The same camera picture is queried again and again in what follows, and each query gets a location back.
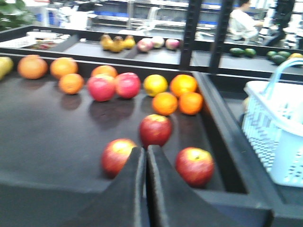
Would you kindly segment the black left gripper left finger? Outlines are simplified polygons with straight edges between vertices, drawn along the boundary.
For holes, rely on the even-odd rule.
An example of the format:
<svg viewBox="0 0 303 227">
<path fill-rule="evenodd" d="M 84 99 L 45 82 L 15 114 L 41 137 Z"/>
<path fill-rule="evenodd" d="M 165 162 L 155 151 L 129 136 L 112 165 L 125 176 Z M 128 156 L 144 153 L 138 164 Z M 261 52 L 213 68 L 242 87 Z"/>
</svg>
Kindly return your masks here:
<svg viewBox="0 0 303 227">
<path fill-rule="evenodd" d="M 123 169 L 101 190 L 59 191 L 48 227 L 148 227 L 146 154 L 134 148 Z"/>
</svg>

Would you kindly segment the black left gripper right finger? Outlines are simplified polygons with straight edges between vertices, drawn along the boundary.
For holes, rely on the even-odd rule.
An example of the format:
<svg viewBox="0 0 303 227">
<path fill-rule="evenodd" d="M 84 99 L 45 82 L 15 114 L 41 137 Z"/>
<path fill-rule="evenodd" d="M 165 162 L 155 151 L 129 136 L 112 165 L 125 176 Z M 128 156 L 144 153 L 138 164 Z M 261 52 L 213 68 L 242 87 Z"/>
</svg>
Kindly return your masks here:
<svg viewBox="0 0 303 227">
<path fill-rule="evenodd" d="M 162 149 L 147 151 L 148 189 L 156 227 L 268 227 L 270 209 L 249 194 L 188 186 Z"/>
</svg>

